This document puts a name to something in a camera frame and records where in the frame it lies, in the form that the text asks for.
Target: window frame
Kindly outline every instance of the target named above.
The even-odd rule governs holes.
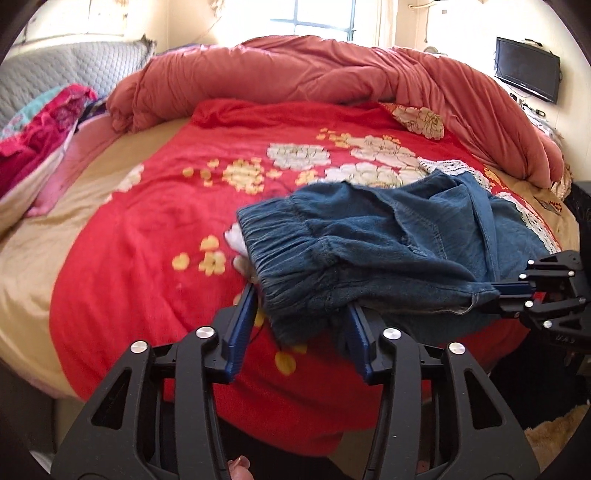
[[[288,23],[294,27],[294,35],[296,34],[296,27],[301,25],[303,27],[316,27],[325,28],[327,30],[338,30],[347,34],[347,41],[353,41],[353,35],[355,33],[355,3],[356,0],[351,0],[351,17],[349,20],[349,26],[347,28],[335,27],[334,25],[314,23],[314,22],[301,22],[297,19],[298,13],[298,0],[294,0],[294,15],[292,18],[270,18],[269,21],[277,23]]]

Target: white lace trim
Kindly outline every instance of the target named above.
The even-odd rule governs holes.
[[[491,183],[484,176],[484,174],[475,168],[469,167],[461,160],[431,161],[425,160],[424,158],[419,158],[418,160],[422,168],[424,168],[428,173],[433,173],[435,170],[441,170],[443,173],[447,173],[448,175],[457,176],[462,173],[469,172],[483,189],[491,192]],[[555,254],[560,251],[560,246],[552,234],[544,226],[542,221],[540,221],[534,212],[517,201],[512,193],[499,192],[496,194],[496,196],[515,205],[515,208],[517,208],[517,211],[519,211],[521,214],[521,219],[525,223],[525,226],[538,236],[549,253]]]
[[[441,170],[443,173],[448,175],[460,175],[465,172],[469,172],[478,182],[483,189],[487,192],[491,191],[491,183],[489,180],[475,168],[469,167],[462,160],[443,160],[443,161],[431,161],[419,158],[418,162],[427,172],[433,173],[435,170]]]
[[[499,192],[496,194],[499,198],[511,202],[515,205],[515,208],[520,212],[521,219],[525,223],[526,227],[532,230],[540,240],[544,243],[546,250],[555,254],[560,251],[560,247],[556,240],[549,233],[548,229],[540,222],[539,218],[529,208],[524,206],[522,203],[517,201],[510,192]]]

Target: metal screw head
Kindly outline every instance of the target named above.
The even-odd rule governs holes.
[[[455,353],[456,355],[463,355],[466,353],[466,347],[461,343],[453,342],[449,344],[449,351],[451,353]]]
[[[215,333],[216,331],[211,327],[201,327],[196,332],[199,338],[211,338]]]
[[[133,353],[144,353],[148,349],[148,344],[143,340],[131,344],[130,350]]]
[[[388,340],[398,340],[402,336],[402,332],[396,328],[386,328],[382,335]]]

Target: gray quilted blanket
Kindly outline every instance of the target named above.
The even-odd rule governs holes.
[[[99,95],[143,68],[156,42],[95,41],[41,48],[6,59],[0,65],[0,129],[27,103],[54,87],[80,83]]]

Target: fingernail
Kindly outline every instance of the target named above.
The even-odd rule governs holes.
[[[251,467],[250,461],[243,455],[240,455],[240,457],[238,457],[238,460],[236,460],[236,464],[239,466],[243,466],[246,469]]]

